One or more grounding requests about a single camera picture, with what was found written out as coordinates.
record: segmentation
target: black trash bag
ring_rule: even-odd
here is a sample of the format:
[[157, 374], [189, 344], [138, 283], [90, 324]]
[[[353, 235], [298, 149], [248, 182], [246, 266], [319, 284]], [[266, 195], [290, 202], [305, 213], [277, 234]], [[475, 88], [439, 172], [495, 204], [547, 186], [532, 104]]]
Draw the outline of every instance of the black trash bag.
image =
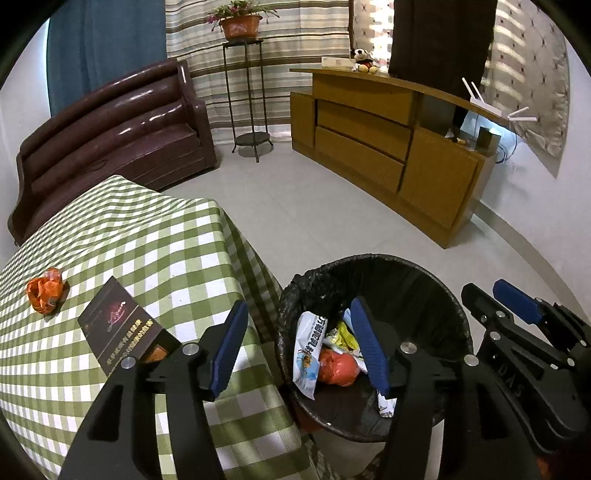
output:
[[[311, 400], [293, 384], [297, 322], [309, 310], [335, 328], [356, 296], [363, 296], [376, 320], [391, 322], [402, 340], [430, 355], [461, 360], [473, 353], [468, 319], [449, 289], [418, 265], [391, 255], [348, 257], [296, 275], [284, 289], [277, 316], [277, 357], [295, 402], [325, 429], [354, 442], [386, 441], [391, 419], [379, 416], [376, 391], [360, 372], [350, 387], [316, 384]], [[434, 424], [443, 418], [439, 393]]]

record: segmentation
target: white wall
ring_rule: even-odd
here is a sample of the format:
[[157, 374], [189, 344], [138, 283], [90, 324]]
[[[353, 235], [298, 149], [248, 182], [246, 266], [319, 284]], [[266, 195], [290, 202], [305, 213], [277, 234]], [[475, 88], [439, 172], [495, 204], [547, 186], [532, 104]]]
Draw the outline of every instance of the white wall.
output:
[[17, 250], [7, 220], [18, 197], [15, 159], [22, 141], [49, 119], [45, 22], [0, 89], [0, 268]]
[[495, 166], [482, 201], [552, 265], [591, 317], [591, 77], [567, 48], [570, 111], [562, 159], [547, 168], [520, 143], [508, 163]]

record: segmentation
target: blue curtain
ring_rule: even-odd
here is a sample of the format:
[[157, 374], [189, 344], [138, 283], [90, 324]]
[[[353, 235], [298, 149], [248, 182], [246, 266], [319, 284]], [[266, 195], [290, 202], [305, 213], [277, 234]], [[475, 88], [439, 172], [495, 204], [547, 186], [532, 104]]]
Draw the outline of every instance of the blue curtain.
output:
[[51, 116], [127, 73], [166, 59], [164, 0], [68, 0], [51, 16]]

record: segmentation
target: mickey mouse plush toy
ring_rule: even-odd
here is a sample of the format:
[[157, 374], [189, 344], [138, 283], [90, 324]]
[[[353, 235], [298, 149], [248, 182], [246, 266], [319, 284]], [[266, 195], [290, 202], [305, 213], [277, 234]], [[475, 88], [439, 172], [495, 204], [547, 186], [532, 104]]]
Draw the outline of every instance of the mickey mouse plush toy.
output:
[[376, 73], [378, 71], [375, 60], [367, 50], [362, 48], [355, 49], [355, 70], [361, 73]]

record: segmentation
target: potted plant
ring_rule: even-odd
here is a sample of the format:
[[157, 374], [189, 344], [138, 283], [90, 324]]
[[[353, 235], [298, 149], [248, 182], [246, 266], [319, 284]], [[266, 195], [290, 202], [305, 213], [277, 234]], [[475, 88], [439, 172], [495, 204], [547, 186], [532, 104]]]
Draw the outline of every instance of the potted plant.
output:
[[279, 17], [277, 11], [258, 5], [254, 0], [232, 0], [229, 4], [220, 5], [207, 18], [208, 23], [215, 23], [212, 31], [220, 25], [227, 40], [236, 38], [256, 38], [258, 25], [261, 21], [259, 13]]

